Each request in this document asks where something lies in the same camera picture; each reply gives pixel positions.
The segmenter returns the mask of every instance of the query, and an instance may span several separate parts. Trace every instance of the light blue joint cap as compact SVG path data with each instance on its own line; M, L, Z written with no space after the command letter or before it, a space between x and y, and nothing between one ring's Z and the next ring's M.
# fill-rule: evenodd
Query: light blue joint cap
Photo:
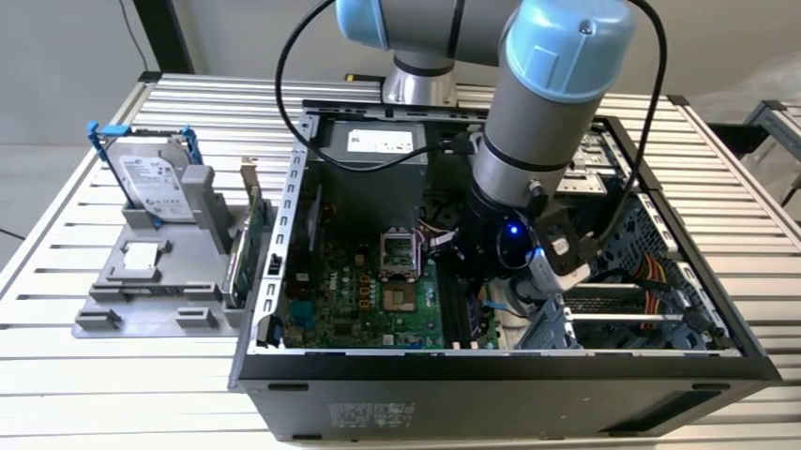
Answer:
M523 0L505 37L511 73L541 98L593 100L616 81L632 34L624 0Z
M345 38L389 49L380 0L336 0L336 22Z

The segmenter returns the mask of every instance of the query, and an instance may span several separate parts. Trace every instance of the floor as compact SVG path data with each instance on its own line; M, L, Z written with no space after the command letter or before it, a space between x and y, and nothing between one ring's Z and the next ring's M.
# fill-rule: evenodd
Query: floor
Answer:
M27 234L88 150L88 144L0 144L0 228ZM0 269L19 243L0 233Z

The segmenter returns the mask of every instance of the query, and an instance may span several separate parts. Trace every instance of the aluminum table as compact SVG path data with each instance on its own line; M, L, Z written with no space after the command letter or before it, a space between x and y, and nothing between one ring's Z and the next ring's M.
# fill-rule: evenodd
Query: aluminum table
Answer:
M288 82L302 98L379 101L375 82ZM485 108L492 90L463 86ZM599 114L636 141L648 101L607 95ZM664 97L646 160L784 382L659 439L387 442L381 448L801 448L801 231L690 106ZM257 158L264 195L280 197L290 135L270 82L164 75L140 82L113 122L196 129L214 187L242 203L237 168ZM0 448L284 448L244 394L226 392L233 338L84 339L77 309L122 226L122 193L88 152L0 273ZM364 447L372 443L324 443Z

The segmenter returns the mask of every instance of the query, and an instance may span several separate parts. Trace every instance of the white label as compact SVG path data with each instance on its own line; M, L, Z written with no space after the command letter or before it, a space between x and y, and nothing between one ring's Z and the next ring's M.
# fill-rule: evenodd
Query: white label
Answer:
M408 428L413 403L329 403L333 428Z
M153 242L129 242L122 265L128 270L149 270L158 256L158 244Z
M145 210L164 221L193 220L172 165L160 157L120 157L129 186Z
M407 154L413 149L411 131L352 129L348 133L348 151Z

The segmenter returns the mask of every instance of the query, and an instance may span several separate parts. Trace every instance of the yellow wire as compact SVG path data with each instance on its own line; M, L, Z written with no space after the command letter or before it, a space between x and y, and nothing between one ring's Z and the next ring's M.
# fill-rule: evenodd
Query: yellow wire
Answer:
M423 225L423 227L425 227L428 230L431 230L435 233L447 233L448 232L447 230L443 230L441 228L436 228L432 225L429 225L428 223L425 223L425 221L421 218L416 219L416 221L420 223L420 225Z

